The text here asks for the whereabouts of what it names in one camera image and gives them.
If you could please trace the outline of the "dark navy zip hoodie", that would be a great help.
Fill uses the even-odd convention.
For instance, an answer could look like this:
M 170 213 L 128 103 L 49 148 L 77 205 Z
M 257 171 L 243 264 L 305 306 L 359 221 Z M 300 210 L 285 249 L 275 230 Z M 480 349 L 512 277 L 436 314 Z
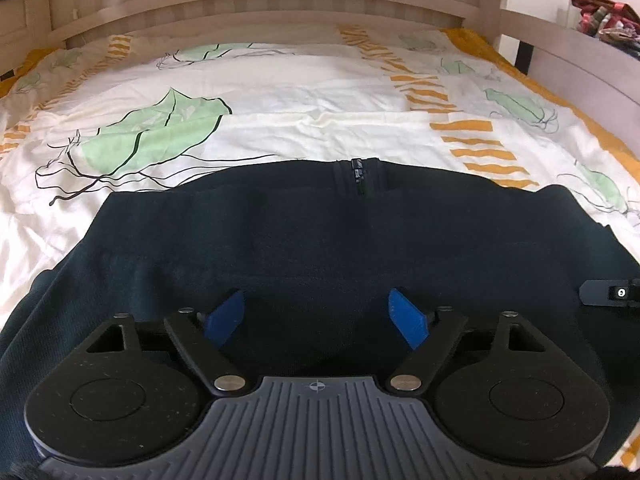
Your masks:
M 218 171 L 107 197 L 81 241 L 40 273 L 1 333 L 1 465 L 37 463 L 29 393 L 93 330 L 128 312 L 247 301 L 224 354 L 252 375 L 389 375 L 407 352 L 387 297 L 491 318 L 524 315 L 606 392 L 608 460 L 639 418 L 639 315 L 586 308 L 579 286 L 629 280 L 636 259 L 562 185 L 536 192 L 369 159 Z

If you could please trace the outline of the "colourful clutter on shelf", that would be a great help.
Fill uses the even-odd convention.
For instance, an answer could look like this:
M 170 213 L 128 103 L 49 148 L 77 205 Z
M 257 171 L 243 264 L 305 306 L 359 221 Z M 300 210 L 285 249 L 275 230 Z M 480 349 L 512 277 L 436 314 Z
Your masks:
M 639 14 L 627 3 L 612 0 L 570 0 L 579 11 L 576 29 L 639 58 Z

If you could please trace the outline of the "white leaf-print duvet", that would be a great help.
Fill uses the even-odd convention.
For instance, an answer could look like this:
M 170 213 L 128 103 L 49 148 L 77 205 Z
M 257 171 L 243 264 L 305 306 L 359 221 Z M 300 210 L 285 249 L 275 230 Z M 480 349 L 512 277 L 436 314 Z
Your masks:
M 562 185 L 639 265 L 638 162 L 613 155 L 608 134 L 470 32 L 345 25 L 228 42 L 115 37 L 111 46 L 108 58 L 96 44 L 55 55 L 52 70 L 1 102 L 10 114 L 73 78 L 74 90 L 22 125 L 1 161 L 2 330 L 111 194 L 276 162 L 349 162 L 362 177 L 377 159 L 527 192 Z M 213 396 L 164 318 L 116 313 L 29 393 L 23 418 L 38 462 L 1 465 L 2 476 L 610 476 L 597 456 L 611 421 L 601 386 L 520 312 L 452 308 L 468 324 L 424 394 L 388 390 L 407 344 L 385 377 L 239 369 L 246 390 Z

